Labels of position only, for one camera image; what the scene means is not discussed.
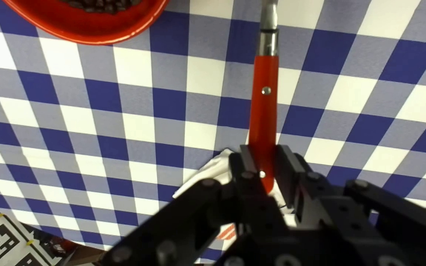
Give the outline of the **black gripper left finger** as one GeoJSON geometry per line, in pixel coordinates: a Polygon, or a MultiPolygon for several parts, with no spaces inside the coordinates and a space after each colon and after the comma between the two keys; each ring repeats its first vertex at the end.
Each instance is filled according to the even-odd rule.
{"type": "Polygon", "coordinates": [[[251,151],[240,145],[229,158],[234,185],[237,226],[240,232],[269,232],[271,229],[273,200],[266,194],[251,151]]]}

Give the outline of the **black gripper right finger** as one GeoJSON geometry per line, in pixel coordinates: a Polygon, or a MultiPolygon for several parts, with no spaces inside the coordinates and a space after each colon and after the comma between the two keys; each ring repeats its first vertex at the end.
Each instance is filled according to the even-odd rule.
{"type": "Polygon", "coordinates": [[[301,155],[285,145],[274,148],[273,160],[274,180],[285,206],[291,208],[295,226],[323,231],[326,228],[323,177],[314,173],[301,155]]]}

